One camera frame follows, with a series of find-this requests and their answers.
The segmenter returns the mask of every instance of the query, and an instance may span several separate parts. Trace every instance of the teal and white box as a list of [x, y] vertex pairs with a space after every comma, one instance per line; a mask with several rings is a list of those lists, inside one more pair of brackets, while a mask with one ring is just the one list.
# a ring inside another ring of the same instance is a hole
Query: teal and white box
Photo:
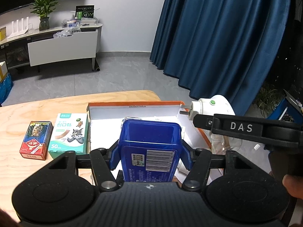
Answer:
[[53, 159], [69, 150], [86, 154], [87, 130], [87, 113], [59, 113], [48, 146], [49, 154]]

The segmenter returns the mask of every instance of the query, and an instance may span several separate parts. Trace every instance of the white wall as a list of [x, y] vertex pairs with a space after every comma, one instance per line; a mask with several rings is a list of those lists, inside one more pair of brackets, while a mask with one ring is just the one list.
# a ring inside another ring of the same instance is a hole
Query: white wall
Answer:
[[[103, 24], [101, 51], [150, 52], [154, 41], [164, 0], [60, 0], [50, 14], [50, 26], [59, 26], [70, 18], [76, 5], [95, 5], [95, 16]], [[30, 13], [29, 7], [0, 16], [0, 28], [12, 31], [11, 21], [30, 16], [33, 28], [39, 28], [39, 17]]]

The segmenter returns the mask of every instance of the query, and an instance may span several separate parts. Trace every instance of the crosshair logo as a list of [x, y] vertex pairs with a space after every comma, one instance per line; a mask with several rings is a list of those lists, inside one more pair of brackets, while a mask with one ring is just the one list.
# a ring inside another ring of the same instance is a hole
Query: crosshair logo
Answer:
[[146, 185], [145, 186], [147, 189], [153, 189], [154, 188], [154, 186], [152, 185], [152, 184], [148, 184], [148, 185]]

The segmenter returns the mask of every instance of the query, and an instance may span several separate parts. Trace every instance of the green plant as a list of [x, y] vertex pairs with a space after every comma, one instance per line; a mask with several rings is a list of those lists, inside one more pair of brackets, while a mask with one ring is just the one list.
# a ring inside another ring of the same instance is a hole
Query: green plant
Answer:
[[33, 11], [31, 13], [38, 14], [40, 18], [48, 17], [49, 14], [55, 10], [55, 6], [57, 5], [56, 0], [34, 0], [33, 3]]
[[264, 83], [253, 101], [253, 104], [257, 105], [262, 116], [266, 118], [275, 110], [282, 98], [284, 98], [284, 95], [275, 89], [273, 85]]

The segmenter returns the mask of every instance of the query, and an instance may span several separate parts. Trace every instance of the gray tile floor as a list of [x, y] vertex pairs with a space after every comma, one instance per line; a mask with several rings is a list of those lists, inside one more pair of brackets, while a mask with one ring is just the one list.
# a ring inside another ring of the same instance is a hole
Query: gray tile floor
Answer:
[[91, 59], [26, 66], [18, 74], [12, 70], [14, 86], [3, 106], [65, 96], [148, 89], [161, 100], [189, 103], [189, 90], [178, 79], [166, 76], [148, 57], [97, 58], [100, 72], [91, 71]]

